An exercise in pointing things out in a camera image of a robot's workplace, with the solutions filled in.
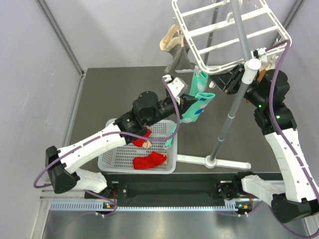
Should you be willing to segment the mint green patterned sock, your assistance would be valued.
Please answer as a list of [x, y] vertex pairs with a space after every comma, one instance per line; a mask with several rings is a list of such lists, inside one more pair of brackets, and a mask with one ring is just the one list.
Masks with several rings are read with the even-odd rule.
[[208, 82], [208, 75], [203, 72], [199, 66], [194, 67], [191, 87], [189, 94], [195, 96], [197, 93], [202, 93], [205, 91]]

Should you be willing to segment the white clip sock hanger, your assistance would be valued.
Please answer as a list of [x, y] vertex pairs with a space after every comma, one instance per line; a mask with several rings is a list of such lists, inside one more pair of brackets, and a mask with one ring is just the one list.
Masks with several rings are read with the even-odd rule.
[[262, 50], [274, 60], [292, 38], [265, 0], [173, 0], [175, 22], [191, 55], [208, 75], [226, 72]]

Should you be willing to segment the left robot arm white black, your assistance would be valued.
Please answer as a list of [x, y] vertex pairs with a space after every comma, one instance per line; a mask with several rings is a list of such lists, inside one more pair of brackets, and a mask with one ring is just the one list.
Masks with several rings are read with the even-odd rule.
[[177, 101], [166, 97], [158, 100], [154, 92], [143, 92], [133, 102], [133, 108], [96, 134], [65, 148], [51, 146], [46, 150], [48, 175], [56, 194], [72, 189], [89, 190], [101, 197], [109, 197], [113, 185], [103, 173], [94, 173], [80, 167], [93, 158], [132, 143], [138, 136], [146, 136], [148, 127], [172, 114], [180, 117], [197, 99], [183, 94]]

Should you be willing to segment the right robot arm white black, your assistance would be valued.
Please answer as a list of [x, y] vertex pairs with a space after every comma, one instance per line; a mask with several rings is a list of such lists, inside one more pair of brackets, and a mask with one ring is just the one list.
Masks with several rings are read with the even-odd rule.
[[290, 89], [287, 75], [275, 69], [254, 81], [245, 99], [255, 106], [254, 118], [278, 163], [284, 189], [251, 171], [235, 174], [229, 183], [218, 183], [219, 196], [233, 199], [248, 194], [268, 204], [283, 224], [319, 212], [319, 188], [313, 181], [299, 143], [297, 123], [285, 105]]

